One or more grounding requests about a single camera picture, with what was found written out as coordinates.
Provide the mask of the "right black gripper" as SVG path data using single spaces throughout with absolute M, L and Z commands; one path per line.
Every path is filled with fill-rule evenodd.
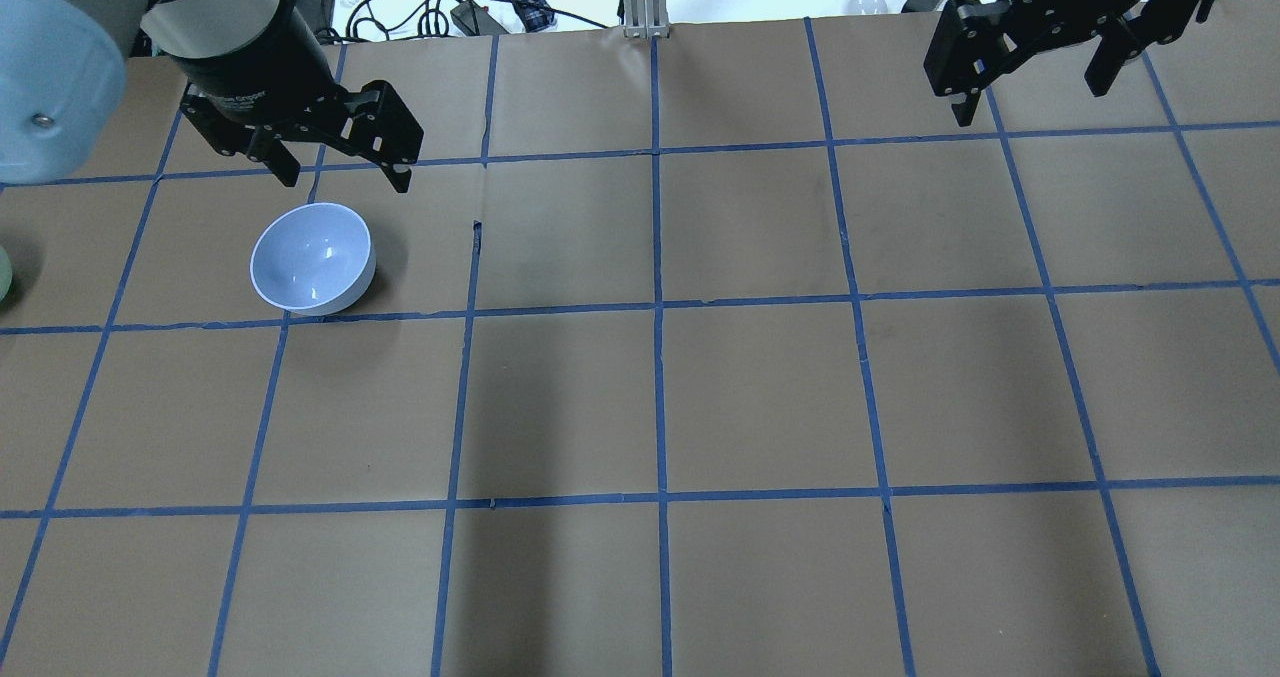
M 1215 0 L 1148 0 L 1134 18 L 1125 12 L 1143 0 L 950 0 L 943 4 L 923 68 L 933 93 L 948 99 L 955 122 L 969 127 L 980 95 L 997 77 L 1011 74 L 1047 51 L 1061 24 L 1093 27 L 1116 17 L 1085 68 L 1094 97 L 1110 93 L 1121 68 L 1149 45 L 1171 44 L 1189 20 L 1203 22 Z

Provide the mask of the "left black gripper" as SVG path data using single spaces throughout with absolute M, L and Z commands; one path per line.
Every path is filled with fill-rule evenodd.
M 216 154 L 244 156 L 293 188 L 301 165 L 283 139 L 328 134 L 330 148 L 379 166 L 397 193 L 410 189 L 422 125 L 389 81 L 342 88 L 293 4 L 280 3 L 243 47 L 172 59 L 204 95 L 182 99 L 180 113 Z

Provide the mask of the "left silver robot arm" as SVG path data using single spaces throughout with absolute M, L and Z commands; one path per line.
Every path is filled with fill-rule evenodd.
M 146 35 L 187 77 L 180 113 L 214 152 L 294 186 L 291 145 L 324 145 L 410 188 L 422 127 L 387 81 L 343 88 L 294 0 L 3 0 L 1 27 L 5 184 L 88 161 Z

